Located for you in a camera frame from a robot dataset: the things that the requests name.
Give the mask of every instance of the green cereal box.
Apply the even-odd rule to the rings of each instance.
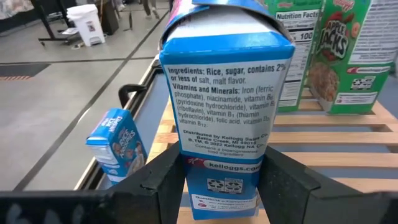
[[[398,0],[326,0],[308,71],[330,114],[370,112],[398,50]]]
[[[296,50],[280,95],[279,111],[299,108],[315,26],[323,0],[265,0],[268,11],[280,20],[295,40]]]

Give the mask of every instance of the cereal box top flap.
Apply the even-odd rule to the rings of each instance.
[[[88,136],[86,144],[109,144],[122,128],[122,123],[128,116],[130,116],[128,110],[110,109],[105,113],[94,131]]]
[[[237,7],[239,9],[248,10],[255,12],[256,14],[263,17],[272,27],[280,32],[284,37],[292,42],[292,38],[285,27],[272,17],[265,6],[259,3],[257,0],[176,0],[170,19],[166,25],[165,31],[160,38],[160,50],[163,49],[163,44],[167,41],[169,34],[173,31],[174,27],[179,25],[184,18],[192,14],[210,9],[210,7]]]

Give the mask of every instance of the black handle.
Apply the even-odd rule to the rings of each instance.
[[[120,104],[122,104],[122,108],[124,108],[124,106],[127,104],[127,102],[130,99],[129,93],[136,91],[137,94],[139,94],[146,89],[147,89],[146,86],[138,85],[138,84],[127,84],[127,85],[122,86],[119,89],[119,100],[120,100]]]

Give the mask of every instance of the person's leg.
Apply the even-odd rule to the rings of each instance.
[[[159,13],[156,10],[156,0],[150,0],[150,4],[152,5],[152,12],[154,13],[156,19],[160,19]]]
[[[151,19],[150,9],[148,5],[148,0],[142,0],[142,5],[144,6],[145,13],[147,14],[147,19]]]

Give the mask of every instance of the floor mat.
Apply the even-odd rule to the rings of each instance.
[[[0,81],[26,80],[47,68],[49,63],[28,65],[0,65]]]

